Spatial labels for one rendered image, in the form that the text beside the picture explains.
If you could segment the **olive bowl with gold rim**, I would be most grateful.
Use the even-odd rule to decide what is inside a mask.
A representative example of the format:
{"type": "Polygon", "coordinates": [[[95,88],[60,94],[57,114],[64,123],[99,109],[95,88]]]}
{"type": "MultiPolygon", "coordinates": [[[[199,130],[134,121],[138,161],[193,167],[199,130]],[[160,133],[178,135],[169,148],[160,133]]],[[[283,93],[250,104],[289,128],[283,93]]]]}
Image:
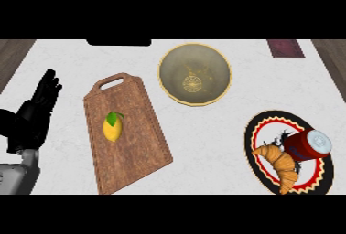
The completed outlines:
{"type": "Polygon", "coordinates": [[[168,96],[181,104],[206,106],[227,95],[233,84],[233,67],[221,51],[193,42],[165,54],[157,76],[168,96]]]}

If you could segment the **black appliance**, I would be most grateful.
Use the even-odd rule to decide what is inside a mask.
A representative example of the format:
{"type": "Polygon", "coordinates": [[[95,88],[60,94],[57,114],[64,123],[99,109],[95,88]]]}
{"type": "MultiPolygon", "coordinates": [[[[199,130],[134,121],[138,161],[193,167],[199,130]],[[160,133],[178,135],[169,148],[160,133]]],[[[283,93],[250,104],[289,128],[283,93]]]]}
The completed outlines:
{"type": "Polygon", "coordinates": [[[88,39],[88,44],[92,46],[126,46],[126,47],[148,47],[151,39],[88,39]]]}

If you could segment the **dark red rectangular mat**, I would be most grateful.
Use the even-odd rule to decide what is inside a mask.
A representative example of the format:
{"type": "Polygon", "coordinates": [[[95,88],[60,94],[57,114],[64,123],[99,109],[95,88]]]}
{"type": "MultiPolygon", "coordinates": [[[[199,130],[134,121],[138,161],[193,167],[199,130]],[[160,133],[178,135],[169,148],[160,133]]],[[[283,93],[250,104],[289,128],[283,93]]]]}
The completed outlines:
{"type": "Polygon", "coordinates": [[[268,39],[275,59],[304,59],[305,53],[296,39],[268,39]]]}

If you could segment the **black red patterned plate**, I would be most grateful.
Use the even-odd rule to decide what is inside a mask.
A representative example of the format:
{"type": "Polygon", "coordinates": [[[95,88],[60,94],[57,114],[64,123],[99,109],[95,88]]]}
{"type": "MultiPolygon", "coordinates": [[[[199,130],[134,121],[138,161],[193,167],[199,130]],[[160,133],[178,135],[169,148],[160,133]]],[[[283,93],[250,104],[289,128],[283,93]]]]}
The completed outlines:
{"type": "MultiPolygon", "coordinates": [[[[259,154],[253,154],[253,151],[261,146],[271,144],[286,152],[284,140],[305,129],[314,129],[314,127],[299,116],[284,111],[259,113],[246,126],[244,153],[247,161],[259,181],[277,195],[281,195],[277,172],[265,158],[259,154]]],[[[314,160],[295,161],[295,170],[299,178],[286,195],[326,195],[335,179],[332,155],[314,160]]]]}

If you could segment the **yellow lemon with leaf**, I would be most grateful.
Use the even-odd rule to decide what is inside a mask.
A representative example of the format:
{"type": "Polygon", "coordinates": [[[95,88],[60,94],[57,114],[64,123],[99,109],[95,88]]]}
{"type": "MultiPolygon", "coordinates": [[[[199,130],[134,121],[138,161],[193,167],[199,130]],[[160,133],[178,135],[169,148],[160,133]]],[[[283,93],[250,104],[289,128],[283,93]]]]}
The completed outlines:
{"type": "Polygon", "coordinates": [[[125,115],[120,112],[110,112],[102,122],[102,134],[108,141],[114,142],[122,136],[125,115]]]}

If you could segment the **red can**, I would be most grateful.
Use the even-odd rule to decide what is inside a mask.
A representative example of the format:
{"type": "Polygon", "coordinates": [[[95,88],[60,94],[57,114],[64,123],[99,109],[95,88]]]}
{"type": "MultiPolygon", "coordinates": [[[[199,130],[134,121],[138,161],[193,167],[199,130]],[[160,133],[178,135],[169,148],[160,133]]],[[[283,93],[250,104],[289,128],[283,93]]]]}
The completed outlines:
{"type": "Polygon", "coordinates": [[[332,141],[321,131],[305,129],[284,140],[284,151],[295,161],[320,159],[332,153],[332,141]]]}

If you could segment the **brown wooden cutting board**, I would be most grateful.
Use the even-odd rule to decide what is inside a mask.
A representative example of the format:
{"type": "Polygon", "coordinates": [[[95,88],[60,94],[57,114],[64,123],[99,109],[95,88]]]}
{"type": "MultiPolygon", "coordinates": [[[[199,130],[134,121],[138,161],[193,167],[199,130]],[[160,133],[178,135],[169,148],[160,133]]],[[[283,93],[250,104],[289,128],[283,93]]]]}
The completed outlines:
{"type": "Polygon", "coordinates": [[[98,190],[114,194],[173,162],[142,79],[120,73],[99,80],[85,97],[85,108],[98,190]],[[125,115],[114,142],[102,133],[110,112],[125,115]]]}

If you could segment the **golden croissant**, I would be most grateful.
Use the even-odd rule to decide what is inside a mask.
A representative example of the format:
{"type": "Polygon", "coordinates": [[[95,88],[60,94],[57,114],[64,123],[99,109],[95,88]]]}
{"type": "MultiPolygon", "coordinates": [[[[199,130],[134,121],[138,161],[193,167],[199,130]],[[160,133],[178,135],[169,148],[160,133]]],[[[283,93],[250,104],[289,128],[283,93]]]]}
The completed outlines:
{"type": "Polygon", "coordinates": [[[253,154],[259,154],[272,165],[280,179],[280,194],[286,195],[290,192],[299,178],[292,156],[271,144],[261,146],[253,151],[253,154]]]}

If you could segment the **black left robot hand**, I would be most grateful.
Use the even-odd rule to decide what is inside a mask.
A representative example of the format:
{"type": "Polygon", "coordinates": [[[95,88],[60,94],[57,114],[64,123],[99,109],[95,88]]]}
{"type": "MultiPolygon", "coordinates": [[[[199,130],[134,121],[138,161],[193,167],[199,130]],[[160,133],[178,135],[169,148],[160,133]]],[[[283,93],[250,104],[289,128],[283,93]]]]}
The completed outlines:
{"type": "Polygon", "coordinates": [[[33,98],[18,110],[0,109],[0,135],[8,138],[8,152],[17,154],[27,149],[39,150],[49,131],[52,111],[63,85],[52,69],[40,79],[33,98]]]}

